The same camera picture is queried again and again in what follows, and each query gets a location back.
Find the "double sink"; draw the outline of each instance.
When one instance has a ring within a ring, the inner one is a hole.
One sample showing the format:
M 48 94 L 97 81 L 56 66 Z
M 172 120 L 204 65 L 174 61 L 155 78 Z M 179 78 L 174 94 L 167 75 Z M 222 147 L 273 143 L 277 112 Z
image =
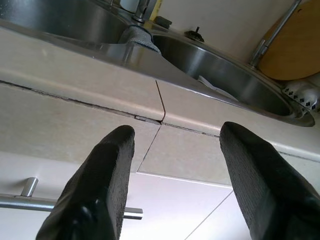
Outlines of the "double sink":
M 117 44 L 131 14 L 100 0 L 0 0 L 2 27 L 96 56 L 179 87 L 286 123 L 311 127 L 311 114 L 261 73 L 205 44 L 152 22 L 143 25 L 161 55 L 137 44 Z M 201 82 L 206 79 L 214 91 Z

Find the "white wall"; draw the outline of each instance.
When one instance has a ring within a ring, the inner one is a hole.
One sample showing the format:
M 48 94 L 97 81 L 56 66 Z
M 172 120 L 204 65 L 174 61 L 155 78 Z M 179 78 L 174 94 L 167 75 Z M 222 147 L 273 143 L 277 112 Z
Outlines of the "white wall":
M 294 0 L 163 0 L 159 16 L 179 31 L 200 27 L 206 44 L 248 60 L 266 31 Z

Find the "wooden cutting board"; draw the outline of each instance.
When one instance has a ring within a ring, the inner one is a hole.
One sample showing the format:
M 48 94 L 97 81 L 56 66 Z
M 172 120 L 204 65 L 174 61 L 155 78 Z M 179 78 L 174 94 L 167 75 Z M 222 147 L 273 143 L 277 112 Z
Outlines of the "wooden cutting board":
M 278 22 L 264 39 L 269 38 Z M 311 0 L 297 7 L 258 68 L 268 77 L 283 81 L 320 72 L 320 0 Z

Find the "metal handle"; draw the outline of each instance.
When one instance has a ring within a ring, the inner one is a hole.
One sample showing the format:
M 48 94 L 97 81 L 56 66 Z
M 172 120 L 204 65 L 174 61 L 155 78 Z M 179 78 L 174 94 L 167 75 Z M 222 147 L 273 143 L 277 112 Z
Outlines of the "metal handle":
M 56 200 L 32 197 L 38 182 L 36 177 L 28 178 L 21 195 L 0 193 L 0 208 L 51 212 Z M 126 207 L 124 209 L 124 219 L 141 220 L 143 216 L 144 212 L 141 208 Z
M 297 7 L 299 6 L 301 0 L 295 0 L 293 5 L 290 7 L 290 9 L 287 11 L 287 13 L 284 15 L 284 17 L 281 19 L 280 23 L 275 28 L 274 32 L 270 36 L 268 40 L 261 40 L 258 47 L 255 49 L 251 56 L 251 60 L 249 62 L 249 65 L 251 65 L 253 68 L 256 68 L 260 62 L 260 58 L 266 53 L 271 43 L 274 41 L 275 37 L 279 34 L 280 30 L 284 27 L 286 22 L 289 20 L 289 18 L 292 16 L 292 14 L 295 12 Z

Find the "gray towel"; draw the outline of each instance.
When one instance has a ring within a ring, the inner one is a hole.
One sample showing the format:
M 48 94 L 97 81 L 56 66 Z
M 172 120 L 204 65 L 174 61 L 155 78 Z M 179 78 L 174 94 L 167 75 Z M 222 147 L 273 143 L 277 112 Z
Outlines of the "gray towel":
M 161 55 L 161 51 L 153 43 L 153 37 L 151 33 L 141 26 L 128 26 L 128 28 L 122 33 L 120 40 L 118 41 L 119 44 L 126 44 L 130 42 L 134 42 L 143 47 L 151 49 Z

